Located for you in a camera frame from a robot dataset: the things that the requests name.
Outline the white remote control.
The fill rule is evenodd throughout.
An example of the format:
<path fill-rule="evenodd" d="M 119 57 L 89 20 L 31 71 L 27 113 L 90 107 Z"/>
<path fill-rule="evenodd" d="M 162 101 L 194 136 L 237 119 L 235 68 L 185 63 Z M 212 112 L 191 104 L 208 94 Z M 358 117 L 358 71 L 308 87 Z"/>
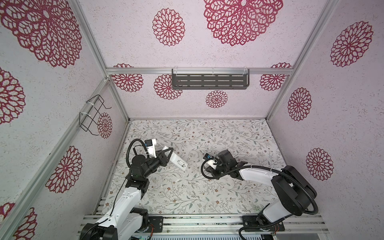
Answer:
<path fill-rule="evenodd" d="M 188 168 L 187 162 L 184 161 L 178 154 L 174 153 L 174 151 L 173 151 L 173 154 L 171 156 L 170 162 L 184 172 Z"/>

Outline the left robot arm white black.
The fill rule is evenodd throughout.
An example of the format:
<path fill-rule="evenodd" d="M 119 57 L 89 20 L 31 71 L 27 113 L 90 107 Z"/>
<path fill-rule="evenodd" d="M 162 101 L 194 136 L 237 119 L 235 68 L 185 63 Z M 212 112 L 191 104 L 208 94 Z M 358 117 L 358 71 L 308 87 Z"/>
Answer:
<path fill-rule="evenodd" d="M 173 154 L 173 148 L 157 151 L 156 157 L 135 155 L 126 176 L 124 190 L 118 193 L 113 207 L 94 224 L 86 224 L 81 240 L 129 240 L 137 232 L 149 227 L 148 211 L 136 205 L 147 192 L 149 176 L 159 167 L 165 167 Z"/>

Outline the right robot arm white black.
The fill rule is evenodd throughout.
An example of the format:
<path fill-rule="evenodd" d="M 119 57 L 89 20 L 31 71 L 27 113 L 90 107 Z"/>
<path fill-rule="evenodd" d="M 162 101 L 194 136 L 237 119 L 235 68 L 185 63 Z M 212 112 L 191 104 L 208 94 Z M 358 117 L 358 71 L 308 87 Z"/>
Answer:
<path fill-rule="evenodd" d="M 220 179 L 229 175 L 241 181 L 253 181 L 274 188 L 278 199 L 264 207 L 257 216 L 243 218 L 243 229 L 269 231 L 283 220 L 302 214 L 315 215 L 319 209 L 315 202 L 316 190 L 293 166 L 272 169 L 248 162 L 238 162 L 228 151 L 217 156 L 204 155 L 201 172 L 207 171 L 207 179 Z"/>

